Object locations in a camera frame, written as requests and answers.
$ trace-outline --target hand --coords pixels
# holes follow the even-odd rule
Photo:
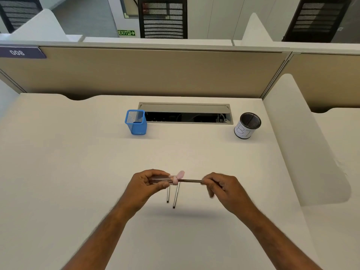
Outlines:
[[[117,203],[117,205],[126,210],[129,219],[144,206],[151,195],[169,186],[169,182],[166,181],[151,185],[149,178],[154,175],[168,176],[169,173],[158,169],[149,169],[135,173],[131,178],[124,194]]]
[[[259,212],[234,176],[212,172],[202,179],[201,184],[206,185],[210,198],[215,194],[223,206],[242,222]]]

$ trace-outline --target person's left hand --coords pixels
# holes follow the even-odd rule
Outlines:
[[[169,176],[169,173],[158,169],[148,169],[135,173],[131,178],[117,204],[126,210],[129,218],[133,217],[144,206],[151,195],[169,186],[169,182],[166,181],[151,185],[149,178],[154,175]]]

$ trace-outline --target purple sign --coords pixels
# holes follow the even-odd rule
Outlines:
[[[0,58],[46,59],[37,46],[0,45]]]

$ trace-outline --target office chair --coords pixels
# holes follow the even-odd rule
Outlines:
[[[9,33],[43,10],[39,0],[0,0],[0,16]]]
[[[283,42],[331,42],[351,0],[300,0]]]
[[[141,38],[188,38],[187,0],[137,0]]]

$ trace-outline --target blue pen holder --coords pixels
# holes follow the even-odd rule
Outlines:
[[[144,110],[128,110],[125,117],[125,123],[128,125],[133,135],[146,134],[148,124],[145,119]]]

